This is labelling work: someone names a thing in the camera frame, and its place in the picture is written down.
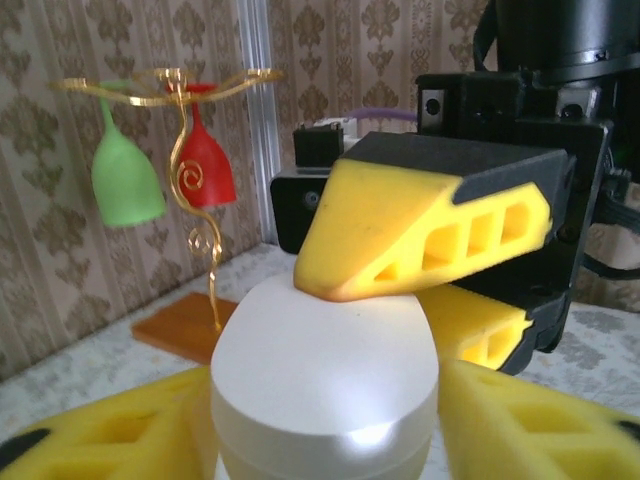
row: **white table surface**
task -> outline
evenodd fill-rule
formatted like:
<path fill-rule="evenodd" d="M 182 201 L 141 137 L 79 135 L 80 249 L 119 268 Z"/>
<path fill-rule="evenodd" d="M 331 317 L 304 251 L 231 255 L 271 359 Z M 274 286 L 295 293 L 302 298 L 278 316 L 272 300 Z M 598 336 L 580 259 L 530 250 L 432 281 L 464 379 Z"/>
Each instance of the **white table surface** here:
<path fill-rule="evenodd" d="M 218 294 L 240 301 L 257 283 L 293 267 L 295 257 L 259 245 L 221 267 Z M 45 417 L 177 373 L 195 364 L 136 342 L 132 323 L 190 292 L 196 279 L 0 384 L 0 442 Z M 520 375 L 529 381 L 640 416 L 640 316 L 574 304 L 562 342 L 535 353 Z M 439 432 L 422 478 L 448 480 Z"/>

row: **wallpaper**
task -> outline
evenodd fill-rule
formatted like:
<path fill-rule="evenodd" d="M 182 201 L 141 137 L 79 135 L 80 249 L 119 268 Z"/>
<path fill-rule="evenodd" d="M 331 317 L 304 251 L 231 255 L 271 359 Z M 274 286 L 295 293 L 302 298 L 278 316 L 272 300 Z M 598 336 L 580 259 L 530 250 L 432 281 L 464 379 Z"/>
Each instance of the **wallpaper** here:
<path fill-rule="evenodd" d="M 90 184 L 98 100 L 47 83 L 160 66 L 219 82 L 242 69 L 241 53 L 233 0 L 0 0 L 0 379 L 206 268 L 186 246 L 199 221 L 172 200 L 154 222 L 102 225 Z M 166 187 L 176 111 L 111 107 Z M 238 201 L 214 212 L 228 258 L 260 239 L 246 98 L 203 110 L 235 175 Z"/>

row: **black cable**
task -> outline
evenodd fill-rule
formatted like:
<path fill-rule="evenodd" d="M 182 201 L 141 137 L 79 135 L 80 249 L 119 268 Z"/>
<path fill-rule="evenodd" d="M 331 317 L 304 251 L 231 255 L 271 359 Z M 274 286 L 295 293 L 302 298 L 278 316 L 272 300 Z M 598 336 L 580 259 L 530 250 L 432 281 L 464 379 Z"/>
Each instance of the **black cable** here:
<path fill-rule="evenodd" d="M 596 200 L 591 223 L 617 225 L 635 235 L 640 235 L 640 211 L 628 207 L 616 199 L 616 187 L 626 180 L 626 172 L 615 170 L 611 150 L 607 152 L 605 169 L 607 170 L 607 178 L 603 182 L 603 188 L 600 190 L 600 195 Z M 584 256 L 583 266 L 599 277 L 609 280 L 628 281 L 640 279 L 640 268 L 628 270 L 613 268 L 587 254 Z"/>
<path fill-rule="evenodd" d="M 606 278 L 607 280 L 629 281 L 640 279 L 640 268 L 628 270 L 624 268 L 613 268 L 587 254 L 584 255 L 582 265 L 600 278 Z"/>
<path fill-rule="evenodd" d="M 498 36 L 498 14 L 496 0 L 489 0 L 473 34 L 473 65 L 476 72 L 485 72 L 484 61 L 493 41 Z"/>

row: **white plastic container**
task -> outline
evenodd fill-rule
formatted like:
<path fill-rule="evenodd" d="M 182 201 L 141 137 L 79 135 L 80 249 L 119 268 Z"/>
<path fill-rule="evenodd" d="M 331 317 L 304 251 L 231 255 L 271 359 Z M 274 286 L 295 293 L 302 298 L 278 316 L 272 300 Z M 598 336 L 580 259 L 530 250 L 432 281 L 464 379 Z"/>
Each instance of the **white plastic container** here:
<path fill-rule="evenodd" d="M 211 361 L 231 480 L 415 480 L 437 418 L 438 360 L 414 296 L 331 303 L 272 277 Z"/>

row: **gold metal stand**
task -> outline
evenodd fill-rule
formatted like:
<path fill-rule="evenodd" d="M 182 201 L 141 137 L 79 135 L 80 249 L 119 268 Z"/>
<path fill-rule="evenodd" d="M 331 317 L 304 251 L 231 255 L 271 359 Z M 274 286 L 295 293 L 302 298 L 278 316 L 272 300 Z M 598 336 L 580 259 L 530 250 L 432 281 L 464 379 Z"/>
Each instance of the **gold metal stand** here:
<path fill-rule="evenodd" d="M 195 161 L 180 162 L 180 152 L 187 138 L 187 106 L 192 103 L 213 102 L 240 93 L 247 88 L 261 83 L 274 82 L 283 78 L 283 73 L 273 69 L 252 69 L 241 72 L 227 79 L 214 91 L 208 93 L 194 93 L 187 91 L 187 83 L 192 75 L 180 68 L 161 68 L 147 70 L 134 74 L 131 87 L 137 87 L 144 93 L 136 95 L 129 88 L 105 88 L 98 82 L 91 82 L 85 78 L 68 78 L 50 86 L 58 90 L 88 93 L 97 97 L 126 103 L 135 107 L 176 106 L 180 110 L 182 125 L 180 134 L 173 146 L 169 157 L 168 175 L 171 193 L 183 210 L 202 218 L 205 227 L 196 227 L 189 234 L 189 250 L 194 255 L 211 255 L 209 270 L 209 301 L 213 307 L 214 329 L 220 334 L 224 325 L 221 322 L 216 299 L 216 271 L 222 254 L 222 236 L 213 216 L 204 210 L 194 208 L 185 198 L 180 189 L 182 179 L 187 188 L 198 190 L 204 183 L 203 171 Z M 154 79 L 156 85 L 147 83 Z"/>

